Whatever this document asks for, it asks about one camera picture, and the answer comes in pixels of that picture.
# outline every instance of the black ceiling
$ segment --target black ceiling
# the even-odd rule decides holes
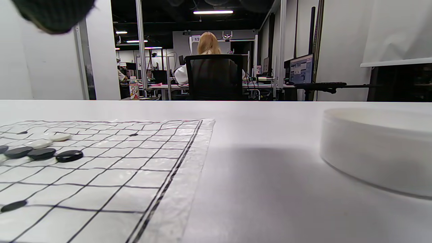
[[[259,29],[274,0],[143,0],[146,46],[173,48],[172,32],[184,30]],[[138,39],[135,0],[111,0],[114,29],[122,44]],[[230,15],[195,15],[194,11],[233,10]],[[137,50],[137,45],[117,46]]]

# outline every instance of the office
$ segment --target office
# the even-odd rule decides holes
[[[1,242],[430,241],[429,0],[34,2],[0,1]]]

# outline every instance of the person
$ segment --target person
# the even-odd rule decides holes
[[[117,72],[118,72],[118,80],[119,80],[120,82],[121,82],[121,81],[126,81],[126,80],[129,79],[126,75],[124,75],[124,74],[120,71],[119,66],[117,66]]]
[[[219,42],[213,33],[206,32],[201,35],[200,42],[198,43],[198,54],[199,55],[221,54]],[[174,77],[177,80],[178,84],[180,85],[188,84],[189,80],[187,77],[186,65],[179,67],[174,72]]]

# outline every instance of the black chair back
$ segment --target black chair back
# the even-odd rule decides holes
[[[197,55],[184,60],[191,100],[244,100],[243,56]]]

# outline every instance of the white shirt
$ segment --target white shirt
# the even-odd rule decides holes
[[[245,77],[246,73],[245,71],[241,71],[242,76]],[[181,67],[179,67],[175,72],[174,72],[174,77],[175,80],[177,80],[177,83],[180,85],[185,85],[189,83],[189,80],[187,78],[187,69],[186,69],[186,65],[183,65]]]
[[[124,78],[125,78],[126,76],[125,76],[124,74],[122,74],[122,73],[120,72],[120,70],[117,69],[117,71],[118,71],[118,80],[119,80],[119,81],[123,81]]]

